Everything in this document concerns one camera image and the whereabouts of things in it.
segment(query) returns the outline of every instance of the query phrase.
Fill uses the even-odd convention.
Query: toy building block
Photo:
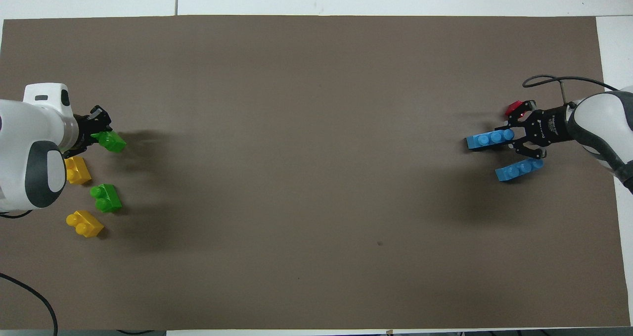
[[[484,148],[491,145],[502,144],[514,138],[514,132],[511,129],[498,129],[480,135],[466,137],[468,149]]]
[[[72,156],[68,159],[64,159],[66,164],[66,179],[71,184],[84,184],[92,180],[92,176],[88,172],[86,162],[81,156]]]
[[[120,153],[125,148],[126,142],[115,131],[103,131],[93,133],[90,137],[96,138],[97,142],[108,151]]]
[[[510,164],[507,167],[495,170],[499,181],[513,180],[517,176],[525,175],[531,171],[541,169],[543,167],[542,159],[529,158],[521,160],[518,163]]]
[[[86,238],[95,237],[103,230],[103,225],[90,212],[85,210],[75,211],[74,214],[68,215],[66,224],[73,226],[78,235]]]
[[[101,184],[90,189],[90,195],[97,199],[95,206],[101,212],[115,212],[122,207],[114,185]]]

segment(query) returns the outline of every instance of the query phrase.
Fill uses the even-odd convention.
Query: black cable
[[[0,217],[4,217],[5,219],[19,219],[20,217],[27,216],[32,211],[33,210],[28,210],[27,212],[24,212],[23,214],[19,214],[19,215],[6,215],[7,212],[0,212]]]
[[[16,284],[17,286],[26,289],[29,293],[33,294],[34,296],[36,296],[36,298],[40,299],[44,303],[46,309],[48,309],[48,312],[50,313],[50,318],[52,318],[52,336],[57,336],[57,316],[55,316],[55,311],[52,309],[52,306],[50,306],[48,300],[46,300],[46,298],[43,297],[42,294],[38,293],[38,291],[36,291],[35,289],[27,286],[26,284],[15,278],[9,277],[9,275],[0,273],[0,278],[8,280],[9,282]]]
[[[148,334],[150,332],[153,332],[154,330],[145,330],[145,331],[138,331],[138,332],[130,332],[130,331],[124,331],[124,330],[117,330],[119,331],[121,334],[126,334],[126,335],[142,335],[142,334]]]
[[[538,79],[538,78],[541,78],[541,77],[548,77],[549,79],[548,80],[543,80],[543,81],[538,81],[538,83],[528,84],[529,81],[532,81],[533,79]],[[563,80],[587,81],[588,83],[600,85],[600,86],[602,86],[604,88],[608,88],[609,90],[612,90],[612,91],[618,91],[618,89],[616,89],[615,87],[613,87],[611,85],[607,85],[606,83],[603,83],[602,81],[598,81],[598,80],[594,80],[594,79],[590,79],[588,77],[582,77],[582,76],[534,75],[532,77],[529,77],[527,80],[525,80],[523,82],[522,86],[524,88],[533,88],[534,86],[554,83],[554,81],[558,81],[560,83]]]

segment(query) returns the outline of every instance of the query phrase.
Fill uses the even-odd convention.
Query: brown paper sheet
[[[179,16],[9,20],[0,97],[66,83],[127,140],[93,185],[0,221],[0,270],[62,329],[628,325],[613,181],[579,144],[511,183],[464,137],[534,74],[601,79],[594,18]],[[569,83],[571,98],[600,91]],[[105,226],[85,239],[78,209]],[[0,329],[44,329],[0,283]]]

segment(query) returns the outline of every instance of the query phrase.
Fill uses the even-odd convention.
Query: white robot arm
[[[540,77],[547,80],[528,84],[529,81]],[[566,102],[563,80],[589,81],[611,91]],[[525,134],[509,142],[489,144],[483,149],[509,144],[516,153],[543,159],[547,156],[544,147],[557,142],[576,140],[633,192],[633,86],[618,90],[585,77],[552,75],[530,77],[524,81],[523,86],[531,88],[554,82],[560,84],[565,104],[549,110],[536,109],[534,100],[511,104],[506,111],[508,120],[505,125],[495,130],[522,128]],[[529,116],[520,120],[528,112]],[[535,144],[538,148],[529,148],[526,144]]]
[[[95,143],[92,133],[111,131],[99,106],[73,115],[64,84],[28,85],[24,99],[0,99],[0,212],[51,205],[66,183],[63,158]]]

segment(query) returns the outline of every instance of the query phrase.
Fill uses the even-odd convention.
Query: green lego block
[[[96,138],[97,142],[105,147],[108,151],[119,153],[127,144],[115,131],[103,131],[93,133],[90,137]]]
[[[111,184],[101,184],[90,189],[90,196],[97,199],[95,206],[101,212],[115,212],[123,207],[118,198],[115,186]]]

